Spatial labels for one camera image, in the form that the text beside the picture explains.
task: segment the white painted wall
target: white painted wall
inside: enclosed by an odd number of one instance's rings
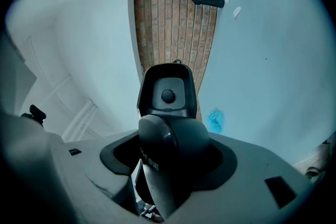
[[[136,45],[131,36],[135,29],[129,22],[131,2],[65,1],[55,29],[68,70],[114,132],[136,129],[140,66],[136,65],[139,62],[133,51]]]
[[[231,0],[217,13],[203,121],[218,108],[224,135],[301,159],[336,130],[335,44],[321,0]]]
[[[34,104],[47,114],[44,122],[45,130],[62,135],[74,115],[88,99],[78,91],[73,81],[69,81],[59,92],[40,105],[49,92],[69,76],[59,55],[53,27],[46,27],[31,35],[26,42],[18,46],[18,49],[26,60],[26,66],[37,77],[20,115],[29,113],[30,105]],[[90,130],[87,135],[97,137]]]
[[[20,0],[12,3],[5,23],[14,43],[20,46],[31,34],[52,26],[59,8],[59,0]]]

